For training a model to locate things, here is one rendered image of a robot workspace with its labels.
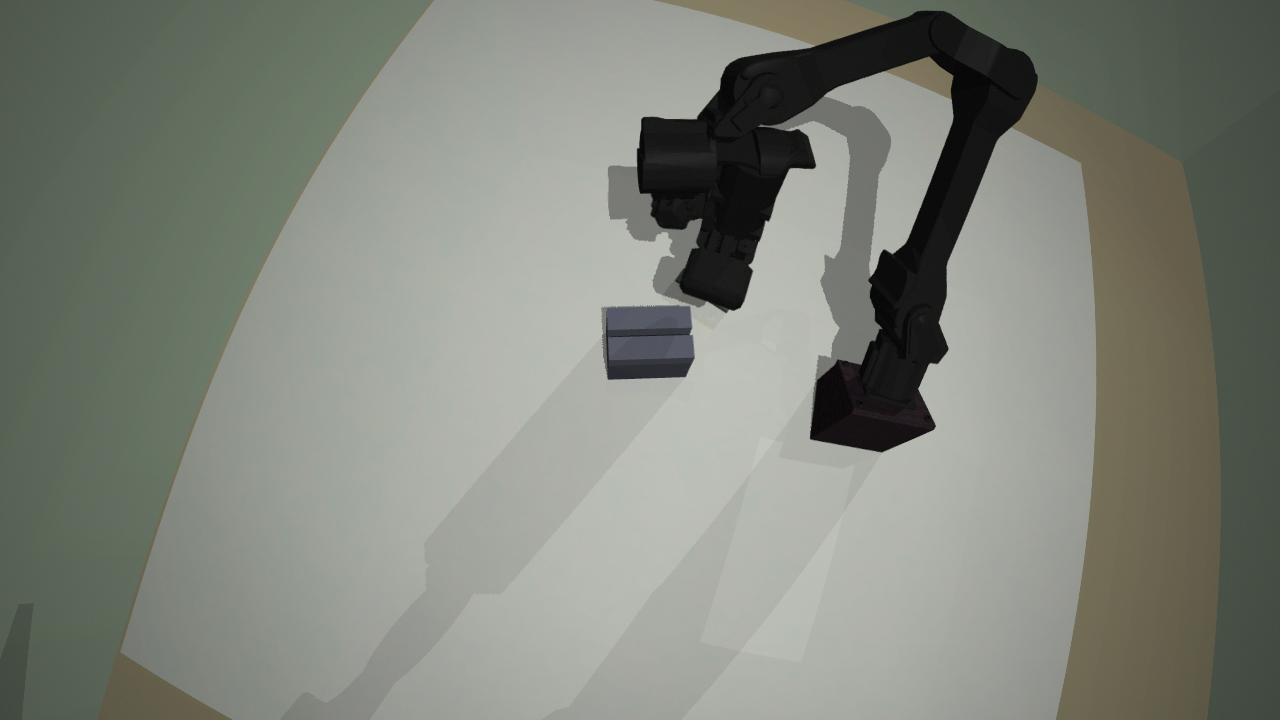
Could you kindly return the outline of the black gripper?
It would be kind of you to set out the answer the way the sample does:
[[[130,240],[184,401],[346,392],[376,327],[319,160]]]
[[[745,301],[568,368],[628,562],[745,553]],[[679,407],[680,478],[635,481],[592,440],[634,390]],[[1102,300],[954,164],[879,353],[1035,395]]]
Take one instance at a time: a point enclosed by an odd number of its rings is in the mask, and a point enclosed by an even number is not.
[[[777,199],[777,197],[776,197]],[[755,258],[765,222],[771,222],[774,200],[765,205],[746,205],[727,193],[721,181],[710,193],[716,202],[714,231],[700,228],[684,268],[680,288],[684,293],[727,307],[742,306],[753,277],[749,266]]]

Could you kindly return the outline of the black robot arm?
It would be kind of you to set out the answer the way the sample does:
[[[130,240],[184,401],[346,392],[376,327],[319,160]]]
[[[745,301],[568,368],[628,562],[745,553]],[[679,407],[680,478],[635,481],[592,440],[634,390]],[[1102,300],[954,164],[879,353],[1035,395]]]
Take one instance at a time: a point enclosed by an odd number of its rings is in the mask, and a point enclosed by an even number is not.
[[[940,316],[947,264],[998,137],[1021,119],[1036,94],[1030,58],[948,12],[915,12],[814,47],[742,56],[724,68],[721,88],[692,119],[643,117],[640,193],[652,217],[684,231],[701,218],[714,231],[716,182],[746,205],[771,202],[788,168],[814,169],[801,129],[774,129],[831,90],[931,56],[954,76],[954,123],[913,231],[901,249],[881,252],[870,282],[876,341],[860,366],[864,395],[916,409],[927,366],[948,351]]]

